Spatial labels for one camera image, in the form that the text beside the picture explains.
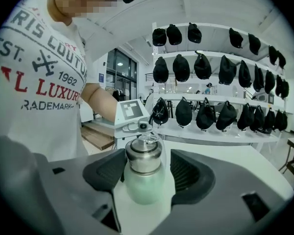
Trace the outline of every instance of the wooden step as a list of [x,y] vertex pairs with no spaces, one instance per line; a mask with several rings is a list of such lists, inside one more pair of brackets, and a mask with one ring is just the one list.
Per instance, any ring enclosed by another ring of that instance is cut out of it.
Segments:
[[114,140],[114,129],[107,128],[95,123],[85,123],[84,127]]
[[80,128],[82,137],[87,140],[89,143],[97,147],[99,150],[104,150],[114,144],[114,140],[98,133],[94,130],[91,130],[87,127]]

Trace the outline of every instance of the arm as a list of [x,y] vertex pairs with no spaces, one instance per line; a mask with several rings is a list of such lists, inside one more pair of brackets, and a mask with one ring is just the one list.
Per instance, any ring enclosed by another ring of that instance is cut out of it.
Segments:
[[99,84],[86,84],[81,97],[94,112],[114,123],[118,102]]

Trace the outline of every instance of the metal bottle cap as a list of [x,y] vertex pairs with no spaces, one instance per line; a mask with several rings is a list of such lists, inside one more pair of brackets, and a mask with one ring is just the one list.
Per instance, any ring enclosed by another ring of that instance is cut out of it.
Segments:
[[161,164],[162,145],[159,137],[147,134],[141,135],[126,144],[126,155],[131,169],[139,173],[151,173]]

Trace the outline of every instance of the stainless steel bottle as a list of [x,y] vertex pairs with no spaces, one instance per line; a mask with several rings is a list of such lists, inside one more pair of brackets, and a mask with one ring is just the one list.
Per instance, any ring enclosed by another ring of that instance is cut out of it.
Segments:
[[141,135],[125,147],[128,163],[124,182],[129,196],[138,204],[152,204],[162,195],[165,176],[160,158],[162,149],[159,137],[152,134]]

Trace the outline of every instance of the white table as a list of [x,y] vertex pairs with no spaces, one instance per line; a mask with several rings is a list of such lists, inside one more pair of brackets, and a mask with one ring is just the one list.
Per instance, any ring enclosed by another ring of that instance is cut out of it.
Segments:
[[124,183],[119,182],[114,190],[115,205],[124,235],[146,235],[153,231],[171,211],[171,198],[175,194],[174,179],[170,172],[170,150],[181,149],[207,157],[240,165],[278,193],[290,199],[294,191],[279,171],[251,146],[208,146],[163,141],[167,155],[166,178],[162,199],[157,203],[142,206],[130,199]]

